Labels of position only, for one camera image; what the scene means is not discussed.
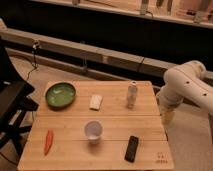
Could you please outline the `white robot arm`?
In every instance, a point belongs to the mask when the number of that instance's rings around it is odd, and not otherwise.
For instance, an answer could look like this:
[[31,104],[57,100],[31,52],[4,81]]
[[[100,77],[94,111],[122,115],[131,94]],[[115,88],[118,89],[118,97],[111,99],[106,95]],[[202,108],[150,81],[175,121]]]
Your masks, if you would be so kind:
[[156,97],[164,125],[174,117],[174,109],[188,99],[213,117],[213,87],[203,81],[206,68],[200,61],[189,61],[169,68],[163,76],[165,85]]

